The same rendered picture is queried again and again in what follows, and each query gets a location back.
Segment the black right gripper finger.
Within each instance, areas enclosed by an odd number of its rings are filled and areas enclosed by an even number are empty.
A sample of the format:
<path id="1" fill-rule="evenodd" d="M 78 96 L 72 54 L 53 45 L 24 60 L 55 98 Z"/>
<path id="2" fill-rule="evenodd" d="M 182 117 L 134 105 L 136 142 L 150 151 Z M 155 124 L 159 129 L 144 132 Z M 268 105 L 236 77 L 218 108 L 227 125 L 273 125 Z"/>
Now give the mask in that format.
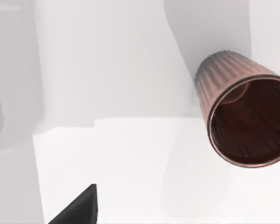
<path id="1" fill-rule="evenodd" d="M 91 184 L 48 224 L 97 224 L 97 185 Z"/>

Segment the copper ribbed cup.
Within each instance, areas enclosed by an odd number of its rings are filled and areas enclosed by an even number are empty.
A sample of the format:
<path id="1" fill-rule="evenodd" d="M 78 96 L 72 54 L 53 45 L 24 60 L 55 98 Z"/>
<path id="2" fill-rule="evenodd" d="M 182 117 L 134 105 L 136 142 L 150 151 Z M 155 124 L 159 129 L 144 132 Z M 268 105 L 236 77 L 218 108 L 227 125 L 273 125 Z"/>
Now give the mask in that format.
<path id="1" fill-rule="evenodd" d="M 216 153 L 244 168 L 280 161 L 280 75 L 237 52 L 205 58 L 195 80 Z"/>

